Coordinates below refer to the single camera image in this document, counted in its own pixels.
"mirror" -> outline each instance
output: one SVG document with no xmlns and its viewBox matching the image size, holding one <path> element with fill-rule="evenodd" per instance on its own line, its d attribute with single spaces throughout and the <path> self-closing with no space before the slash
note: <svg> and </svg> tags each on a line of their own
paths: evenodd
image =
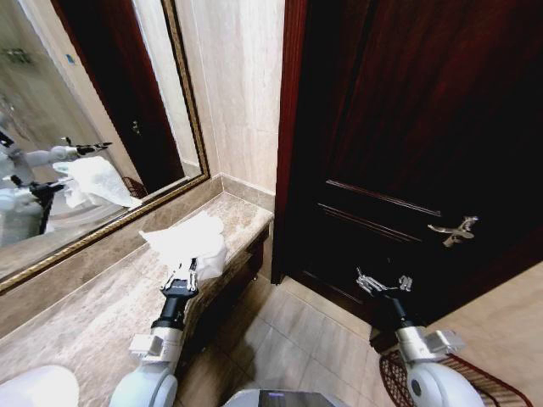
<svg viewBox="0 0 543 407">
<path fill-rule="evenodd" d="M 66 60 L 56 52 L 62 38 L 47 38 L 25 4 L 0 0 L 0 292 L 81 249 L 83 237 L 91 244 L 105 226 L 122 227 L 209 178 L 173 3 L 85 10 L 54 0 L 60 19 L 47 24 L 77 51 Z M 130 31 L 129 42 L 118 37 L 119 21 L 139 41 Z M 91 82 L 74 85 L 66 64 L 88 73 L 106 120 L 81 102 Z"/>
</svg>

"white plastic bag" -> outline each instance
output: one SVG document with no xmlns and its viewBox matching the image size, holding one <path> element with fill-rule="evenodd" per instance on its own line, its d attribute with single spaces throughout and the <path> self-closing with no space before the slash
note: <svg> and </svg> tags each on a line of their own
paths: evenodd
<svg viewBox="0 0 543 407">
<path fill-rule="evenodd" d="M 188 279 L 192 259 L 200 281 L 215 278 L 224 271 L 227 246 L 221 232 L 224 225 L 205 211 L 183 223 L 162 231 L 140 231 L 139 234 L 159 254 L 160 263 L 171 270 L 180 268 L 179 276 Z"/>
</svg>

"gold mirror frame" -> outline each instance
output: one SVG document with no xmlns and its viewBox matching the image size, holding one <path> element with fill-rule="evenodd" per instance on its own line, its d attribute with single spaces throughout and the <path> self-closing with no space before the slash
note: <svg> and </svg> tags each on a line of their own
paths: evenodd
<svg viewBox="0 0 543 407">
<path fill-rule="evenodd" d="M 181 26 L 179 25 L 177 18 L 175 0 L 162 0 L 162 9 L 164 10 L 168 35 L 170 37 L 171 47 L 176 61 L 177 74 L 183 90 L 185 106 L 187 106 L 188 109 L 188 118 L 190 119 L 190 126 L 193 131 L 194 143 L 196 145 L 196 149 L 198 150 L 201 174 L 194 177 L 192 180 L 182 183 L 181 185 L 173 185 L 167 188 L 157 196 L 151 198 L 148 202 L 144 203 L 141 207 L 130 210 L 125 214 L 120 215 L 118 218 L 111 220 L 103 226 L 100 226 L 97 230 L 87 233 L 78 241 L 59 248 L 56 252 L 50 254 L 47 258 L 38 261 L 34 265 L 31 265 L 25 269 L 14 271 L 5 280 L 0 282 L 0 296 L 4 295 L 18 285 L 30 280 L 32 277 L 38 276 L 49 267 L 56 265 L 73 254 L 80 252 L 84 248 L 87 248 L 98 240 L 110 235 L 121 227 L 128 225 L 134 220 L 178 197 L 189 189 L 192 189 L 202 182 L 210 179 L 210 170 L 207 157 L 205 155 L 204 140 L 202 138 L 198 111 L 196 109 L 194 90 L 188 71 L 187 56 L 183 46 Z"/>
</svg>

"white sink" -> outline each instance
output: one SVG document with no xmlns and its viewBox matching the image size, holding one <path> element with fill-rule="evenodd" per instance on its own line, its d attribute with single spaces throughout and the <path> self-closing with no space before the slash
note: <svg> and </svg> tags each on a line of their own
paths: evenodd
<svg viewBox="0 0 543 407">
<path fill-rule="evenodd" d="M 78 399 L 76 376 L 62 366 L 37 367 L 0 384 L 0 405 L 76 407 Z"/>
</svg>

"door panel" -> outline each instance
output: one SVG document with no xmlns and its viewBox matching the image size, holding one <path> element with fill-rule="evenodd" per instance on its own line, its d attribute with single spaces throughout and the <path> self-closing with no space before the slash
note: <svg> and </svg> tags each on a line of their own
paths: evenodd
<svg viewBox="0 0 543 407">
<path fill-rule="evenodd" d="M 386 329 L 357 265 L 386 284 L 412 276 L 427 322 L 523 270 L 490 272 L 543 225 L 541 15 L 540 2 L 310 2 L 289 274 Z M 480 218 L 469 242 L 446 248 L 428 228 L 464 215 Z"/>
</svg>

